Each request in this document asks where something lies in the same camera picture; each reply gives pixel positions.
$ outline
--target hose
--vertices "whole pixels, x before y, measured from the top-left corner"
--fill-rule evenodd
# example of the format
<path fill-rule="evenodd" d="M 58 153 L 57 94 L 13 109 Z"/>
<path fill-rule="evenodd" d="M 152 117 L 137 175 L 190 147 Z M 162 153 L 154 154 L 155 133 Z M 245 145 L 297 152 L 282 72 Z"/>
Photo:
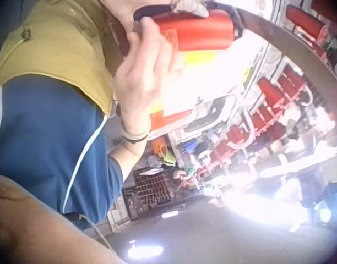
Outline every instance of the hose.
<path fill-rule="evenodd" d="M 305 92 L 309 96 L 309 102 L 307 102 L 307 103 L 301 102 L 301 105 L 303 105 L 303 106 L 310 106 L 313 103 L 313 93 L 312 93 L 311 89 L 309 89 L 308 86 L 306 86 Z"/>
<path fill-rule="evenodd" d="M 246 142 L 244 142 L 243 144 L 235 144 L 233 142 L 228 142 L 227 145 L 235 150 L 243 150 L 246 147 L 248 147 L 251 143 L 253 143 L 254 141 L 254 137 L 256 136 L 256 132 L 254 130 L 254 124 L 252 121 L 251 116 L 248 113 L 248 109 L 247 107 L 243 107 L 243 115 L 244 118 L 247 121 L 247 125 L 248 125 L 248 129 L 249 129 L 249 136 L 248 139 L 246 140 Z"/>

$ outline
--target light fixture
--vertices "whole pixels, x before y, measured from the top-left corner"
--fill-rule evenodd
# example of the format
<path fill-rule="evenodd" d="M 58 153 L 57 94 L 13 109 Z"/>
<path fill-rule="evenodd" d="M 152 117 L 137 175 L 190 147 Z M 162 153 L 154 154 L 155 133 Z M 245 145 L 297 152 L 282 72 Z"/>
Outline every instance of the light fixture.
<path fill-rule="evenodd" d="M 148 259 L 160 256 L 164 248 L 162 246 L 134 246 L 128 250 L 128 257 L 135 260 Z"/>
<path fill-rule="evenodd" d="M 173 217 L 173 216 L 177 216 L 178 215 L 178 211 L 172 211 L 172 212 L 168 212 L 168 213 L 163 213 L 161 216 L 162 218 L 169 218 L 169 217 Z"/>

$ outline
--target blue sleeve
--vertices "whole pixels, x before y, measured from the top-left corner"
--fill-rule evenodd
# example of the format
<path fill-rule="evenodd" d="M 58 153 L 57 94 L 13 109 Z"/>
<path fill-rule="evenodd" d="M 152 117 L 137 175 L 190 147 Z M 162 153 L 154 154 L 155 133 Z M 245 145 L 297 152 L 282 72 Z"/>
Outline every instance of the blue sleeve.
<path fill-rule="evenodd" d="M 0 174 L 60 212 L 75 164 L 104 115 L 76 87 L 41 75 L 23 75 L 3 87 Z M 86 153 L 66 212 L 94 223 L 122 187 L 122 171 L 108 158 L 104 129 Z"/>

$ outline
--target tan vest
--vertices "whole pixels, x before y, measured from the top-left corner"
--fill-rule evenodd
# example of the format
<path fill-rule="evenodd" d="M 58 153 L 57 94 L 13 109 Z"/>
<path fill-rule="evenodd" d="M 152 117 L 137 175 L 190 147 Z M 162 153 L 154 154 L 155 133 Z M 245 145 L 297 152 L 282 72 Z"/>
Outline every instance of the tan vest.
<path fill-rule="evenodd" d="M 98 1 L 40 0 L 23 25 L 31 39 L 21 42 L 23 26 L 9 34 L 0 52 L 0 87 L 23 74 L 49 76 L 80 88 L 109 115 L 103 43 L 110 30 Z"/>

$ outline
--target floor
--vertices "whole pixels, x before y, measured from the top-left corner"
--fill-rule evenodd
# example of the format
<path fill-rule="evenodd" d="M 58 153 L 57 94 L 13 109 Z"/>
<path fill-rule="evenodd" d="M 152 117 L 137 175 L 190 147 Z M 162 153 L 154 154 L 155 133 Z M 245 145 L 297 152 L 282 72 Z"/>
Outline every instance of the floor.
<path fill-rule="evenodd" d="M 337 234 L 326 229 L 301 227 L 291 233 L 286 225 L 259 224 L 208 202 L 188 203 L 176 217 L 133 223 L 107 239 L 132 264 L 317 264 L 337 246 Z M 131 260 L 127 252 L 132 240 L 137 246 L 162 246 L 164 251 L 152 259 Z"/>

